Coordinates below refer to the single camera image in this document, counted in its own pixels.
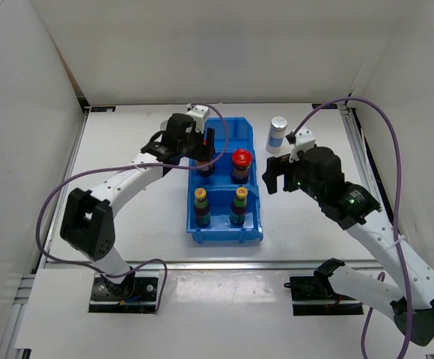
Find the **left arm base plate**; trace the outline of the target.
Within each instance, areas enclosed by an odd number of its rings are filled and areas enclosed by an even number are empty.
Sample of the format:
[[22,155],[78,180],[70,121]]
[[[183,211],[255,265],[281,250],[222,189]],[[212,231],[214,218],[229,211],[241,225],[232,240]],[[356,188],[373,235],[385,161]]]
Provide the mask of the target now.
[[88,304],[89,313],[154,314],[158,301],[157,276],[125,279],[116,284],[104,277],[94,278]]

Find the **yellow-cap sauce bottle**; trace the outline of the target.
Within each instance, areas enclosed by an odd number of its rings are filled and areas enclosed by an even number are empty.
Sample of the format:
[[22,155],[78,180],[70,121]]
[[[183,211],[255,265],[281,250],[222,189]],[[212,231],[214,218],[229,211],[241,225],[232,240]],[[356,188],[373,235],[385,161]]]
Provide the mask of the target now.
[[210,205],[207,192],[204,188],[196,188],[194,196],[195,222],[198,226],[207,226],[210,223]]
[[245,222],[248,205],[248,190],[245,187],[236,189],[230,209],[230,221],[235,225],[240,225]]

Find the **red-lid sauce jar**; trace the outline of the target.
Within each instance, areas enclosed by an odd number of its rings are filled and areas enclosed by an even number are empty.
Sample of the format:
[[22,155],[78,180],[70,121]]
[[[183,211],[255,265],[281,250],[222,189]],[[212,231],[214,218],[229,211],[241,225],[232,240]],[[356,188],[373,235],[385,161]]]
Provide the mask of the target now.
[[237,149],[231,156],[231,179],[234,183],[247,183],[252,163],[252,154],[246,149]]
[[213,161],[209,161],[209,162],[196,161],[195,164],[198,167],[196,171],[201,177],[211,177],[214,174],[216,169]]

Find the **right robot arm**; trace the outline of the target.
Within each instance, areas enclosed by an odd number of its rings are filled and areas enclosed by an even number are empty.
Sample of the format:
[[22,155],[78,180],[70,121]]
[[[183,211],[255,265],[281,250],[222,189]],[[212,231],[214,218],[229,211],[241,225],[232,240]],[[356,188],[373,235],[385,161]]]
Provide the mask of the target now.
[[284,190],[301,190],[321,212],[362,244],[393,279],[383,283],[330,259],[314,271],[314,291],[324,299],[354,298],[391,319],[412,343],[426,346],[434,339],[434,270],[403,237],[394,238],[391,222],[379,202],[361,185],[348,182],[341,160],[327,147],[269,157],[263,181],[270,194],[284,178]]

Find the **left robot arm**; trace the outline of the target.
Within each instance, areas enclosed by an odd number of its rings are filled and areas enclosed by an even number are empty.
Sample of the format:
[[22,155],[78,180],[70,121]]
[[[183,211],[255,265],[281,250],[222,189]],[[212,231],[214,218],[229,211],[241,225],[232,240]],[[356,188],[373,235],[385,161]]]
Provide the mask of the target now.
[[114,247],[114,217],[140,191],[160,180],[182,158],[210,162],[215,153],[213,129],[205,127],[210,109],[203,105],[185,114],[172,114],[164,129],[140,149],[128,170],[84,191],[73,189],[67,198],[60,237],[91,261],[106,289],[125,300],[135,291],[130,266]]

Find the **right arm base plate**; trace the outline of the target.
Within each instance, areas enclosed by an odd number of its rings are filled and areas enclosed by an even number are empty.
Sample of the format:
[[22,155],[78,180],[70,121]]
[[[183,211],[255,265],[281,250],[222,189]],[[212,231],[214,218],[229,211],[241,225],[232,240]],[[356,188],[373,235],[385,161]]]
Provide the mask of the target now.
[[311,276],[290,277],[284,283],[290,291],[294,316],[360,316],[362,303],[338,294],[330,294]]

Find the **silver-capped spice shaker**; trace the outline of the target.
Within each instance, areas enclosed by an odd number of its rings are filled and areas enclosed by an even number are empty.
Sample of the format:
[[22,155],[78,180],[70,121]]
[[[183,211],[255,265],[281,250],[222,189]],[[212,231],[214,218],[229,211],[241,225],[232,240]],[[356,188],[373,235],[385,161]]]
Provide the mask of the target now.
[[268,153],[278,153],[280,151],[287,130],[287,124],[287,119],[282,116],[271,119],[266,140],[266,151]]

